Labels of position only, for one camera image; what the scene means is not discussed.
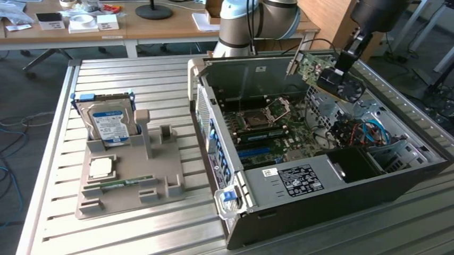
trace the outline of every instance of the barcode sticker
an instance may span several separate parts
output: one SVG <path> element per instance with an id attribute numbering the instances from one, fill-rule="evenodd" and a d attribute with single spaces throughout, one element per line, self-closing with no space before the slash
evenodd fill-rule
<path id="1" fill-rule="evenodd" d="M 263 172 L 265 177 L 278 175 L 278 169 L 277 168 L 265 169 L 265 170 L 262 170 L 262 172 Z"/>

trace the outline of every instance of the aluminum table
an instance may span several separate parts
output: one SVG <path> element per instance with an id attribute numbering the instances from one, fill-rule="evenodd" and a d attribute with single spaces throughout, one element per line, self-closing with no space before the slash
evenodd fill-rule
<path id="1" fill-rule="evenodd" d="M 445 254 L 454 250 L 454 172 L 421 183 L 395 202 L 235 251 L 220 220 L 190 117 L 187 62 L 198 56 L 72 62 L 31 200 L 18 254 Z M 377 77 L 373 70 L 362 73 Z M 377 85 L 383 82 L 375 78 Z M 178 131 L 186 200 L 99 219 L 74 216 L 87 130 L 71 92 L 132 89 L 150 129 Z"/>

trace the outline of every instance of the paper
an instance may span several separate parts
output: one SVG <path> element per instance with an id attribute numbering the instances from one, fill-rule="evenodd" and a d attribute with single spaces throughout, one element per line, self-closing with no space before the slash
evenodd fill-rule
<path id="1" fill-rule="evenodd" d="M 31 25 L 30 24 L 26 24 L 26 25 L 8 25 L 8 26 L 5 26 L 5 28 L 8 29 L 8 31 L 18 31 L 18 30 L 24 30 L 24 29 L 31 28 Z"/>
<path id="2" fill-rule="evenodd" d="M 200 31 L 219 31 L 220 25 L 210 25 L 204 13 L 192 13 L 192 19 Z"/>

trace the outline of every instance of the table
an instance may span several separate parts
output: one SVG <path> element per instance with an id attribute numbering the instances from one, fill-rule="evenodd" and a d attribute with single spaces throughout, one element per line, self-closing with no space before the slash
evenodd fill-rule
<path id="1" fill-rule="evenodd" d="M 219 32 L 202 32 L 192 21 L 191 10 L 170 6 L 174 16 L 166 20 L 151 21 L 136 16 L 135 8 L 146 3 L 116 3 L 127 14 L 119 18 L 119 30 L 70 34 L 67 29 L 42 30 L 39 24 L 31 29 L 9 32 L 0 24 L 0 50 L 79 48 L 122 45 L 127 48 L 128 57 L 138 57 L 136 45 L 163 43 L 195 43 L 218 41 Z M 192 9 L 203 9 L 202 4 L 179 3 Z M 43 0 L 27 3 L 26 13 L 34 18 L 35 13 L 60 11 L 58 0 Z M 313 39 L 319 31 L 318 26 L 302 15 L 301 24 L 293 38 Z"/>
<path id="2" fill-rule="evenodd" d="M 454 250 L 454 171 L 415 186 L 398 200 L 235 251 L 224 249 L 220 220 L 190 117 L 187 62 L 194 56 L 71 61 L 19 243 L 26 254 L 421 254 Z M 442 143 L 451 136 L 402 98 L 363 62 L 355 69 Z M 99 219 L 74 216 L 87 130 L 72 92 L 136 93 L 150 129 L 178 131 L 186 200 Z"/>

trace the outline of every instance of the metal slats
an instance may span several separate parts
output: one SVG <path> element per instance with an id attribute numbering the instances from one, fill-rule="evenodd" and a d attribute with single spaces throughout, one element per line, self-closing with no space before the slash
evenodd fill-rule
<path id="1" fill-rule="evenodd" d="M 437 255 L 453 250 L 454 173 L 453 169 L 447 169 L 434 179 L 418 184 L 393 203 L 302 229 L 269 242 L 227 251 L 190 111 L 180 100 L 186 98 L 186 80 L 170 84 L 146 84 L 143 81 L 166 83 L 162 79 L 171 77 L 168 75 L 172 72 L 183 76 L 190 58 L 172 56 L 84 61 L 78 79 L 80 86 L 88 89 L 87 92 L 114 94 L 132 88 L 138 96 L 138 108 L 151 112 L 148 128 L 155 129 L 160 124 L 175 127 L 187 199 L 98 219 L 78 220 L 74 217 L 87 130 L 76 111 L 71 110 L 67 130 L 62 133 L 64 141 L 59 146 L 60 151 L 56 151 L 54 164 L 58 167 L 51 172 L 54 178 L 43 203 L 42 224 L 32 254 Z M 413 105 L 399 104 L 394 91 L 383 85 L 382 80 L 375 79 L 374 72 L 365 69 L 363 74 L 369 75 L 367 78 L 379 90 L 387 92 L 409 117 L 421 121 L 429 135 L 451 148 L 446 135 L 435 126 L 427 127 L 429 120 L 421 120 L 418 109 Z"/>

